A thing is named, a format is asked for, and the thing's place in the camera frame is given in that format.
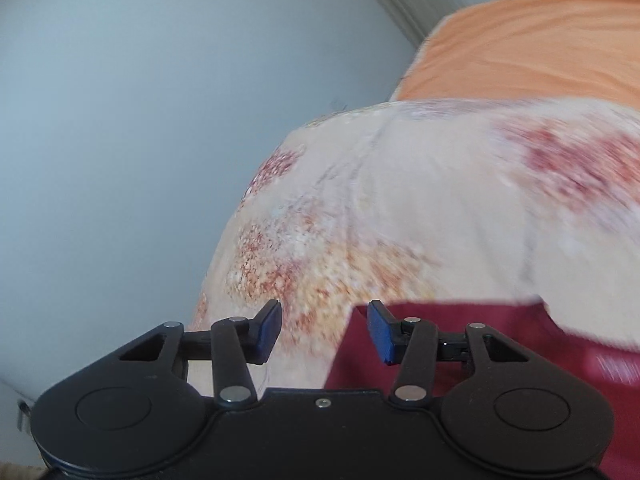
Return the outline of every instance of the red floral pattern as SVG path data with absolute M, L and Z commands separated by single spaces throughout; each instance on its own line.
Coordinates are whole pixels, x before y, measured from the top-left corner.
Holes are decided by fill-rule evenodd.
M 523 148 L 523 163 L 536 188 L 581 213 L 597 203 L 631 209 L 640 204 L 640 139 L 621 130 L 545 120 L 537 125 L 504 124 L 506 138 Z
M 302 147 L 297 150 L 283 150 L 278 148 L 273 152 L 273 154 L 265 160 L 258 169 L 258 173 L 256 173 L 254 179 L 249 184 L 249 187 L 244 192 L 240 205 L 242 206 L 247 198 L 255 195 L 263 187 L 268 186 L 278 177 L 289 173 L 303 153 L 304 149 Z
M 198 298 L 198 304 L 196 305 L 196 312 L 188 330 L 205 330 L 204 322 L 207 319 L 208 309 L 209 301 L 207 300 L 207 295 L 204 292 L 201 292 L 200 297 Z
M 431 265 L 423 255 L 382 241 L 349 244 L 336 227 L 326 205 L 311 201 L 246 224 L 238 234 L 226 276 L 228 296 L 246 305 L 280 300 L 286 349 L 333 351 L 351 306 L 366 303 L 371 294 L 383 301 L 433 295 L 420 275 Z

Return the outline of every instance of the blue finger pad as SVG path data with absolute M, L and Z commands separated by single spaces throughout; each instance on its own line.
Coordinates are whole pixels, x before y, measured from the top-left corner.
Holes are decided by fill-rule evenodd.
M 393 364 L 394 345 L 391 340 L 391 327 L 371 305 L 367 308 L 367 329 L 382 362 L 387 365 Z
M 280 329 L 282 327 L 282 307 L 274 308 L 267 317 L 264 318 L 258 331 L 258 341 L 256 342 L 256 353 L 258 359 L 266 361 L 271 354 L 273 346 L 276 344 Z

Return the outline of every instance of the dark red fabric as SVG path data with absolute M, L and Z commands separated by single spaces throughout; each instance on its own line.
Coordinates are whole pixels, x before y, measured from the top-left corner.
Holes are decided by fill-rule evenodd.
M 483 322 L 532 349 L 607 397 L 616 427 L 600 467 L 613 480 L 640 480 L 640 351 L 612 348 L 561 330 L 543 304 L 417 304 L 389 307 L 399 319 L 429 319 L 444 332 L 463 332 Z M 397 366 L 380 362 L 367 333 L 367 308 L 358 306 L 338 347 L 327 388 L 391 388 Z M 434 394 L 443 395 L 464 380 L 459 363 L 438 363 Z

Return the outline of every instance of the orange pillow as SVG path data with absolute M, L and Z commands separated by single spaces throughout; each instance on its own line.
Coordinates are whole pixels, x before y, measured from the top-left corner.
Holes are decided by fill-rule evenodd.
M 494 0 L 430 37 L 399 100 L 595 97 L 640 108 L 640 0 Z

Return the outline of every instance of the floral bedspread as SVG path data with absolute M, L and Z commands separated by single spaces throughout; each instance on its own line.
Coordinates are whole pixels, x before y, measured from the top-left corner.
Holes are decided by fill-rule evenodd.
M 320 387 L 355 304 L 528 301 L 640 341 L 640 113 L 581 98 L 390 102 L 313 121 L 264 162 L 192 330 L 277 298 L 260 386 Z

